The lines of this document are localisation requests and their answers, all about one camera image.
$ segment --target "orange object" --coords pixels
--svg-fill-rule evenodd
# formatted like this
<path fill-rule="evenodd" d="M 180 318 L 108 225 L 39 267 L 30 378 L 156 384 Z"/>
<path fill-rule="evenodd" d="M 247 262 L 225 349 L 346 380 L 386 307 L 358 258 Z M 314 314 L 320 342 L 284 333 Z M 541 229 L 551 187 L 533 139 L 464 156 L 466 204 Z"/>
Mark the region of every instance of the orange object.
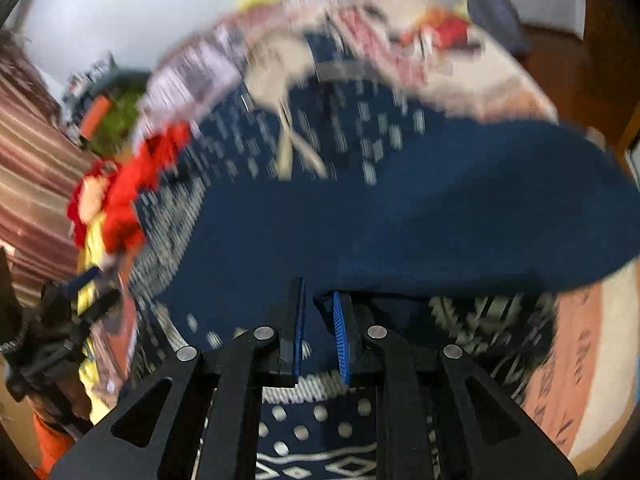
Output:
<path fill-rule="evenodd" d="M 94 102 L 91 104 L 87 113 L 84 115 L 84 119 L 82 119 L 82 124 L 80 124 L 80 135 L 85 139 L 91 139 L 91 137 L 94 136 L 95 131 L 98 129 L 98 126 L 100 126 L 102 119 L 107 112 L 111 110 L 112 106 L 113 101 L 104 95 L 98 95 L 98 97 L 94 99 Z"/>
<path fill-rule="evenodd" d="M 135 249 L 144 243 L 133 202 L 141 191 L 158 189 L 161 171 L 175 162 L 190 140 L 187 122 L 172 124 L 163 134 L 147 139 L 138 155 L 120 170 L 104 208 L 102 241 L 107 253 Z"/>
<path fill-rule="evenodd" d="M 459 42 L 466 42 L 469 24 L 444 7 L 431 7 L 417 20 L 415 25 L 400 34 L 402 46 L 411 43 L 422 31 L 434 33 L 434 46 L 439 49 L 449 48 Z"/>
<path fill-rule="evenodd" d="M 47 426 L 35 413 L 33 414 L 33 425 L 42 454 L 42 462 L 35 473 L 40 480 L 47 480 L 53 465 L 73 446 L 74 440 L 70 435 L 60 433 Z"/>

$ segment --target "metal pin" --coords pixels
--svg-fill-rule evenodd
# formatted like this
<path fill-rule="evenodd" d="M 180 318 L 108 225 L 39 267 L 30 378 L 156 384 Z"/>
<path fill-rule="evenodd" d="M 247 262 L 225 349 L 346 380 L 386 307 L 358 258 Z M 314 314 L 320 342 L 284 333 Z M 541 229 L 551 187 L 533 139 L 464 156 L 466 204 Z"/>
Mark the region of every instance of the metal pin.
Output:
<path fill-rule="evenodd" d="M 460 359 L 462 357 L 462 348 L 458 345 L 447 345 L 444 347 L 444 355 L 449 359 Z"/>
<path fill-rule="evenodd" d="M 254 337 L 256 339 L 259 339 L 260 341 L 270 339 L 271 337 L 273 337 L 273 334 L 275 334 L 275 332 L 270 326 L 261 326 L 254 330 Z"/>
<path fill-rule="evenodd" d="M 367 329 L 367 334 L 372 339 L 382 339 L 386 337 L 386 328 L 380 325 L 373 325 Z"/>
<path fill-rule="evenodd" d="M 176 355 L 180 361 L 191 361 L 198 355 L 198 351 L 193 346 L 183 346 L 177 351 Z"/>

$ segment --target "red patterned fabric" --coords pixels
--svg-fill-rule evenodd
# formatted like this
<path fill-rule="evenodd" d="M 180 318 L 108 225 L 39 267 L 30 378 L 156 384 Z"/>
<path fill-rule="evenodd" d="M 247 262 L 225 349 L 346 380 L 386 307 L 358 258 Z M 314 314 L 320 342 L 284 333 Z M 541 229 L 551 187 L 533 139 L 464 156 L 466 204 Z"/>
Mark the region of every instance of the red patterned fabric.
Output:
<path fill-rule="evenodd" d="M 158 189 L 161 171 L 175 162 L 178 152 L 190 141 L 188 123 L 172 124 L 161 135 L 147 139 L 138 156 L 120 170 L 104 209 L 102 241 L 107 253 L 136 248 L 144 243 L 133 202 L 140 191 Z"/>

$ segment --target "orange patterned fabric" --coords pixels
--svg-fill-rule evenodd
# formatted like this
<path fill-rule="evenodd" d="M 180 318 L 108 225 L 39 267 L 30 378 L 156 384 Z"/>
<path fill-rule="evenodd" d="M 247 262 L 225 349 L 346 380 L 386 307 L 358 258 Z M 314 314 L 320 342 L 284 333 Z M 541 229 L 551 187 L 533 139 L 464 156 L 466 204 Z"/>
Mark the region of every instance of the orange patterned fabric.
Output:
<path fill-rule="evenodd" d="M 523 409 L 569 454 L 589 399 L 602 325 L 602 283 L 561 294 L 554 345 L 527 387 Z"/>
<path fill-rule="evenodd" d="M 178 152 L 191 141 L 188 123 L 169 126 L 147 139 L 138 155 L 120 170 L 104 209 L 102 241 L 109 254 L 140 247 L 145 237 L 133 207 L 142 190 L 156 190 L 160 173 L 175 162 Z"/>

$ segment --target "white diamond pattern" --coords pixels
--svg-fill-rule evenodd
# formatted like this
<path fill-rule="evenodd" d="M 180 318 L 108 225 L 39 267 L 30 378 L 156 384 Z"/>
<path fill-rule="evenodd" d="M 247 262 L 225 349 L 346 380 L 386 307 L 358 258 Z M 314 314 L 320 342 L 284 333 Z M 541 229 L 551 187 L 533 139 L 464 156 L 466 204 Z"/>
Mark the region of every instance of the white diamond pattern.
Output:
<path fill-rule="evenodd" d="M 344 466 L 346 465 L 358 465 L 360 467 L 351 470 L 345 469 Z M 365 460 L 357 456 L 348 456 L 342 460 L 338 460 L 338 462 L 324 466 L 324 469 L 331 473 L 347 476 L 348 478 L 355 478 L 356 476 L 362 476 L 364 473 L 375 469 L 375 467 L 376 463 L 373 460 Z"/>
<path fill-rule="evenodd" d="M 286 469 L 283 469 L 282 472 L 285 475 L 290 476 L 291 478 L 295 478 L 296 480 L 302 480 L 303 478 L 312 475 L 312 472 L 309 471 L 309 469 L 304 469 L 301 467 L 287 467 Z"/>
<path fill-rule="evenodd" d="M 265 466 L 264 464 L 261 464 L 258 461 L 255 462 L 255 469 L 255 480 L 271 480 L 272 478 L 277 478 L 278 476 L 280 476 L 273 469 Z"/>

